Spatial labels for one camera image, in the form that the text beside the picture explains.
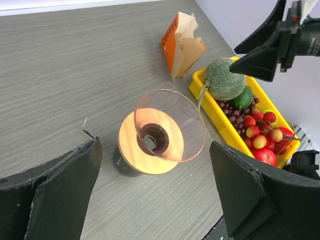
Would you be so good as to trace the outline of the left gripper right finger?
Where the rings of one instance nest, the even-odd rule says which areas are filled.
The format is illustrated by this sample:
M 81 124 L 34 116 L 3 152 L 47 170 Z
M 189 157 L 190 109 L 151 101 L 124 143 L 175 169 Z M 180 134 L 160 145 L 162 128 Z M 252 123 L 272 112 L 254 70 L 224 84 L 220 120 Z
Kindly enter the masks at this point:
M 221 142 L 210 158 L 226 231 L 235 240 L 317 240 L 320 177 L 316 150 L 278 168 Z

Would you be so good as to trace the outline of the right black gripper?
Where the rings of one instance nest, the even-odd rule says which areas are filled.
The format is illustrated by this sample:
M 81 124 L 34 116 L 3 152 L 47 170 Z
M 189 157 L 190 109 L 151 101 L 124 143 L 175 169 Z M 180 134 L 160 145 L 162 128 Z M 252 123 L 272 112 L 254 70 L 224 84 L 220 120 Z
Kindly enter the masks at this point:
M 320 19 L 310 13 L 316 0 L 294 0 L 282 21 L 286 0 L 278 0 L 268 18 L 250 36 L 238 44 L 236 54 L 246 54 L 229 66 L 231 73 L 242 74 L 265 82 L 274 79 L 277 64 L 285 73 L 296 56 L 320 56 Z M 279 50 L 261 46 L 279 24 Z

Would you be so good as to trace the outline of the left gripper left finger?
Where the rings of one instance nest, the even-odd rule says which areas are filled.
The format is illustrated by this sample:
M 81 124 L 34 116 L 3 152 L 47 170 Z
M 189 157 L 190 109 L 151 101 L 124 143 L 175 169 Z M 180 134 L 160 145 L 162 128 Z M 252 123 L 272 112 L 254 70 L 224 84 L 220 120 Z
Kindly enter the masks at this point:
M 78 240 L 98 178 L 98 137 L 0 180 L 2 240 Z

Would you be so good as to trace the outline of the glass coffee carafe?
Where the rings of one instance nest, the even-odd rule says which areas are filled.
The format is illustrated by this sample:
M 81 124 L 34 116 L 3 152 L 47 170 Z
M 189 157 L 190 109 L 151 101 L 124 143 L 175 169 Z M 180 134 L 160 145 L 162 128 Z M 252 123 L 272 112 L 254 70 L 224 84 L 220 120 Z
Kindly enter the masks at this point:
M 125 159 L 122 157 L 119 147 L 116 146 L 113 152 L 113 165 L 116 168 L 116 170 L 127 177 L 139 177 L 142 175 L 142 173 L 136 171 L 135 169 L 133 169 L 126 161 Z

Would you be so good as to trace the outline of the pink glass dripper cone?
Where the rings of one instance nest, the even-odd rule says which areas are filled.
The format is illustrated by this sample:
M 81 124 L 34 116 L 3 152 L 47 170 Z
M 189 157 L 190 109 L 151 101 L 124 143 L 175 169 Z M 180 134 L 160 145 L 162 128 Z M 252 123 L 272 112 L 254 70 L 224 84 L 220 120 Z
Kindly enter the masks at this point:
M 174 90 L 144 94 L 135 107 L 134 126 L 143 151 L 168 162 L 190 161 L 205 144 L 205 124 L 197 107 Z

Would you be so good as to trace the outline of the round wooden dripper stand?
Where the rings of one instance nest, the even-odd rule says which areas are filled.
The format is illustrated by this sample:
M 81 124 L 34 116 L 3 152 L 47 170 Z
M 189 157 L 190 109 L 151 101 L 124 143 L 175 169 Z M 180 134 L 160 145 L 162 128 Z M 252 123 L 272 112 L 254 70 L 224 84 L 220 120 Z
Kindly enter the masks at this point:
M 184 138 L 175 120 L 154 108 L 137 108 L 122 122 L 118 148 L 134 170 L 159 175 L 183 160 Z

